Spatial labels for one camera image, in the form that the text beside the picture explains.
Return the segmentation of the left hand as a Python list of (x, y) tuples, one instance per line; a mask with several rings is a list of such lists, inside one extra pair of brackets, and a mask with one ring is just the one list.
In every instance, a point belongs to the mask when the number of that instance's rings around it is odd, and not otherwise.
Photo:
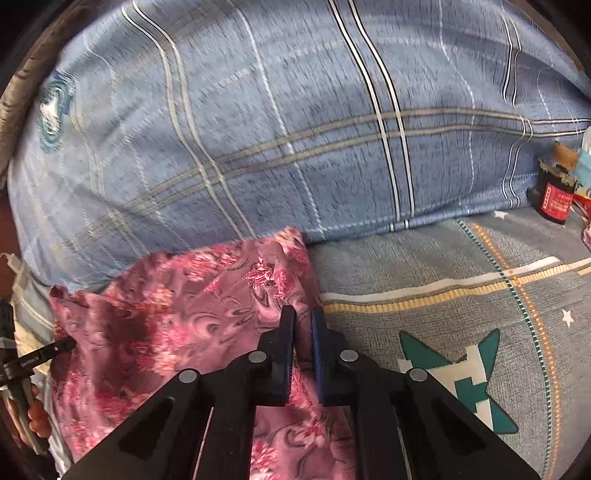
[[(33, 403), (27, 413), (29, 429), (36, 433), (40, 438), (48, 439), (52, 433), (50, 419), (43, 403), (37, 398), (39, 389), (35, 384), (31, 385), (31, 394), (33, 396)], [(11, 398), (8, 398), (6, 400), (6, 406), (21, 440), (27, 446), (31, 447), (32, 444), (27, 438), (26, 431), (19, 421), (17, 405)]]

